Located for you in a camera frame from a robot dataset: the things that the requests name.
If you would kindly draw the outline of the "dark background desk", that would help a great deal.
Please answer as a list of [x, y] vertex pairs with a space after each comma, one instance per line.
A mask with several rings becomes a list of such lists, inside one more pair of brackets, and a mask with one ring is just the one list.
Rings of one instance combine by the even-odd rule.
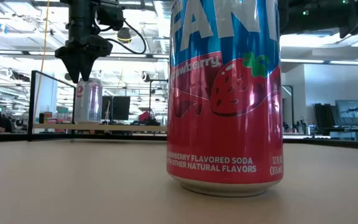
[[358, 127], [324, 128], [323, 132], [328, 134], [331, 139], [358, 141]]

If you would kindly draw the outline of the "silver Diet Coke can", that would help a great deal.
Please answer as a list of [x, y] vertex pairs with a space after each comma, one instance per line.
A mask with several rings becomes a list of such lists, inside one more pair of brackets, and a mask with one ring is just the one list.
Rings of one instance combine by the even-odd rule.
[[103, 86], [96, 78], [76, 85], [74, 120], [76, 124], [100, 123], [102, 117]]

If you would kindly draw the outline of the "black computer monitor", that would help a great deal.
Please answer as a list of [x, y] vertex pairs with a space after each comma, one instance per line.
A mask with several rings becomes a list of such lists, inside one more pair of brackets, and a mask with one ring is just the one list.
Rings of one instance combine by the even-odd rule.
[[129, 96], [103, 96], [102, 119], [128, 120], [130, 103]]

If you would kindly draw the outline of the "red Fanta strawberry can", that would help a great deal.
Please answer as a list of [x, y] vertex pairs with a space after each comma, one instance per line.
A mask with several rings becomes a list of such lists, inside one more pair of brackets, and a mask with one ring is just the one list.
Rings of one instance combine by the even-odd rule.
[[167, 172], [207, 195], [258, 195], [283, 178], [278, 0], [175, 0]]

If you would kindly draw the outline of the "wooden shelf board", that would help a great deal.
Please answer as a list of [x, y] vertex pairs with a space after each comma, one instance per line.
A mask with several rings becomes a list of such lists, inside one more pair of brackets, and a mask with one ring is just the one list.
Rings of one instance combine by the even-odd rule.
[[33, 124], [34, 129], [106, 130], [106, 131], [153, 131], [166, 132], [166, 126], [98, 125], [98, 124]]

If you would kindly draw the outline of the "grey computer monitor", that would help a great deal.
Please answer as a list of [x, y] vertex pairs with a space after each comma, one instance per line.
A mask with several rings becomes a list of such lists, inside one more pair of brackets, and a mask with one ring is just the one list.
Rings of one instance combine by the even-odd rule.
[[335, 106], [337, 125], [358, 127], [358, 100], [336, 100]]

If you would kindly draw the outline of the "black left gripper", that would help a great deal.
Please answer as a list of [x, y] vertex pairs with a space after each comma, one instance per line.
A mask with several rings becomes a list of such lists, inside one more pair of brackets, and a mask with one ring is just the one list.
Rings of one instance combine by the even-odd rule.
[[[67, 4], [69, 8], [66, 25], [68, 40], [63, 47], [55, 51], [55, 56], [63, 61], [73, 83], [78, 83], [80, 73], [82, 80], [88, 81], [95, 60], [98, 57], [108, 56], [112, 50], [112, 44], [98, 35], [100, 29], [95, 25], [95, 16], [101, 0], [60, 0], [60, 2]], [[76, 58], [65, 56], [80, 53], [91, 57], [80, 59], [79, 70]]]

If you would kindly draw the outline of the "colourful boxes stack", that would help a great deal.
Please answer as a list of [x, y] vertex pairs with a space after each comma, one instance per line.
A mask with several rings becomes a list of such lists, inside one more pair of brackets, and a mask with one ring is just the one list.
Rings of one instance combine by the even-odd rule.
[[39, 113], [40, 124], [71, 124], [72, 121], [72, 112], [63, 106], [56, 107], [55, 111]]

